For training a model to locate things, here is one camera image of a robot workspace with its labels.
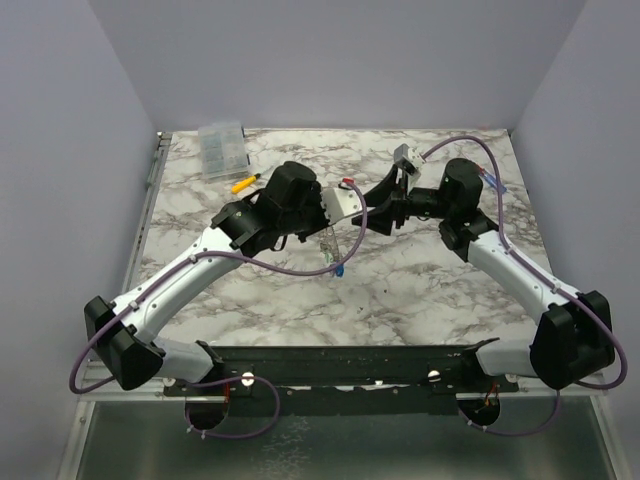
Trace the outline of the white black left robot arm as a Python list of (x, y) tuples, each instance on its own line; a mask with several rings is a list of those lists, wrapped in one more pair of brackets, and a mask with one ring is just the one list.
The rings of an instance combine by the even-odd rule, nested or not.
[(99, 297), (85, 307), (87, 330), (102, 336), (94, 346), (119, 386), (134, 390), (158, 376), (185, 380), (206, 395), (220, 385), (212, 350), (161, 340), (160, 331), (184, 306), (244, 258), (275, 250), (290, 235), (305, 240), (328, 226), (329, 192), (308, 167), (287, 161), (266, 186), (230, 202), (174, 261), (137, 290), (108, 303)]

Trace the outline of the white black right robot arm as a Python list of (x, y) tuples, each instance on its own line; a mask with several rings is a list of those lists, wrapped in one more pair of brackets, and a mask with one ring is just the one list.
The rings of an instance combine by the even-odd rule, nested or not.
[(501, 285), (536, 324), (530, 339), (491, 339), (470, 348), (459, 367), (467, 389), (481, 391), (495, 376), (511, 374), (561, 390), (614, 362), (607, 299), (533, 268), (528, 257), (503, 244), (497, 223), (479, 207), (483, 182), (475, 164), (449, 161), (436, 189), (413, 186), (410, 177), (416, 172), (392, 167), (365, 194), (368, 215), (356, 215), (353, 224), (389, 235), (411, 217), (438, 220), (447, 249)]

